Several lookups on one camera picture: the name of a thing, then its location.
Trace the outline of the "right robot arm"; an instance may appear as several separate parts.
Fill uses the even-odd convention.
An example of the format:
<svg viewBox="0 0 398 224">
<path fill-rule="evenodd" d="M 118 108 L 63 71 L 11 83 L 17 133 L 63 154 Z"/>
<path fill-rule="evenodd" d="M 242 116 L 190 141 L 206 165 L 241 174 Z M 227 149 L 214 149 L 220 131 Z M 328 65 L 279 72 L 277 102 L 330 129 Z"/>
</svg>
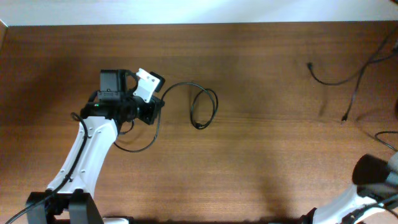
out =
<svg viewBox="0 0 398 224">
<path fill-rule="evenodd" d="M 352 185 L 332 202 L 313 208 L 301 224 L 360 223 L 384 211 L 397 214 L 397 154 L 389 161 L 365 154 L 356 163 Z"/>
</svg>

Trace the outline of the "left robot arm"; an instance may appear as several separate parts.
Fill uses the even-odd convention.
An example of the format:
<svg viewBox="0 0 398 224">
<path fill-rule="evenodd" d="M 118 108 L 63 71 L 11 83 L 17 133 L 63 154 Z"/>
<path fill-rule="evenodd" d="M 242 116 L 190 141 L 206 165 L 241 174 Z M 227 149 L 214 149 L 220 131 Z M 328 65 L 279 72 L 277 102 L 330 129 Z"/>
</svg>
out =
<svg viewBox="0 0 398 224">
<path fill-rule="evenodd" d="M 165 83 L 162 76 L 139 69 L 102 70 L 100 88 L 80 114 L 79 132 L 66 161 L 45 192 L 32 192 L 26 202 L 29 223 L 132 223 L 130 217 L 103 218 L 93 200 L 106 155 L 124 123 L 135 119 L 152 125 L 164 102 L 154 96 Z"/>
</svg>

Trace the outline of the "black cable gold plugs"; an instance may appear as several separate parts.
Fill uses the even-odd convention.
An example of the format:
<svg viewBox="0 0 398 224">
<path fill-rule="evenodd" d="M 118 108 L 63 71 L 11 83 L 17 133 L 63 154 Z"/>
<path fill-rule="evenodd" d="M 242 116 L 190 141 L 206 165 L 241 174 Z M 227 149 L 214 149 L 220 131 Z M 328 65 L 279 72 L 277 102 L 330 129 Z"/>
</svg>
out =
<svg viewBox="0 0 398 224">
<path fill-rule="evenodd" d="M 385 47 L 385 45 L 387 44 L 387 42 L 389 41 L 389 39 L 390 39 L 395 33 L 397 33 L 397 26 L 395 26 L 395 28 L 393 28 L 393 29 L 390 31 L 390 33 L 388 33 L 388 34 L 385 36 L 385 38 L 383 38 L 383 40 L 382 40 L 382 42 L 380 43 L 379 47 L 378 47 L 378 48 L 376 49 L 376 51 L 365 61 L 365 63 L 362 65 L 362 67 L 361 67 L 355 74 L 353 74 L 352 76 L 350 76 L 350 77 L 348 77 L 348 78 L 346 78 L 346 79 L 344 79 L 344 80 L 341 80 L 341 81 L 338 81 L 338 82 L 334 82 L 334 83 L 331 83 L 331 82 L 324 82 L 324 81 L 320 80 L 320 79 L 315 75 L 315 72 L 313 71 L 313 63 L 312 63 L 312 62 L 307 62 L 307 63 L 306 63 L 306 66 L 307 66 L 308 71 L 310 72 L 312 78 L 313 78 L 316 82 L 318 82 L 318 83 L 320 83 L 320 84 L 322 84 L 322 85 L 325 85 L 325 86 L 340 86 L 340 85 L 343 85 L 343 84 L 345 84 L 345 83 L 350 82 L 350 81 L 353 80 L 354 78 L 357 78 L 355 88 L 354 88 L 354 90 L 353 90 L 353 93 L 352 93 L 351 98 L 350 98 L 350 101 L 349 101 L 349 105 L 348 105 L 348 107 L 347 107 L 347 109 L 346 109 L 344 115 L 341 117 L 341 122 L 342 122 L 342 123 L 344 123 L 345 121 L 348 120 L 348 116 L 349 116 L 350 111 L 351 111 L 351 109 L 352 109 L 352 107 L 353 107 L 354 101 L 355 101 L 355 99 L 356 99 L 356 95 L 358 94 L 359 85 L 360 85 L 360 83 L 361 83 L 361 80 L 362 80 L 362 78 L 363 78 L 365 72 L 366 72 L 366 69 L 367 69 L 370 65 L 372 65 L 372 64 L 381 63 L 381 62 L 384 62 L 384 61 L 386 61 L 386 60 L 389 60 L 389 59 L 391 59 L 391 58 L 397 56 L 397 42 L 395 42 L 395 44 L 394 44 L 394 46 L 393 46 L 393 48 L 392 48 L 392 50 L 391 50 L 391 53 L 390 53 L 389 55 L 384 56 L 384 57 L 379 57 L 379 58 L 377 57 L 377 56 L 379 55 L 379 53 L 381 52 L 381 50 Z"/>
</svg>

